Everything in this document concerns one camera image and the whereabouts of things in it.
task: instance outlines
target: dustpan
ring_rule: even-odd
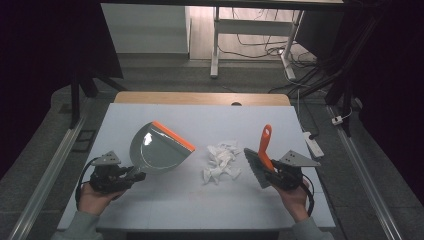
[[[144,172],[162,174],[180,165],[195,147],[158,121],[144,125],[134,136],[130,158],[134,165],[128,175]]]

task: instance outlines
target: human hand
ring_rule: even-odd
[[[305,179],[303,179],[303,183],[306,187],[309,187],[309,183]],[[272,186],[277,190],[278,194],[280,194],[284,206],[289,211],[295,222],[301,222],[309,218],[308,212],[306,211],[307,194],[301,187],[297,187],[294,190],[284,191],[273,184]]]
[[[78,204],[78,210],[100,216],[109,203],[116,197],[124,194],[125,191],[103,194],[96,192],[90,183],[84,183],[81,189],[81,197]]]

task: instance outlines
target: brush bristles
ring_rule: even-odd
[[[258,180],[261,188],[267,188],[271,186],[265,178],[264,166],[262,165],[258,153],[249,148],[245,148],[244,155],[246,156],[246,159],[250,164],[250,168],[252,169],[253,174],[255,174],[255,177]]]

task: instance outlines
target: dark background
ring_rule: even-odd
[[[122,73],[98,2],[0,4],[2,177],[43,121],[56,90],[76,74]]]
[[[422,204],[423,12],[422,1],[392,1],[356,61],[353,81],[364,127]]]

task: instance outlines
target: hand brush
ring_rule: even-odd
[[[244,149],[244,155],[250,164],[250,168],[252,169],[253,174],[255,174],[256,179],[258,179],[261,188],[267,188],[271,186],[268,180],[265,178],[265,169],[273,172],[275,171],[271,160],[266,154],[266,149],[268,147],[269,140],[271,139],[271,132],[271,125],[267,124],[262,131],[261,142],[259,144],[259,153],[249,148]]]

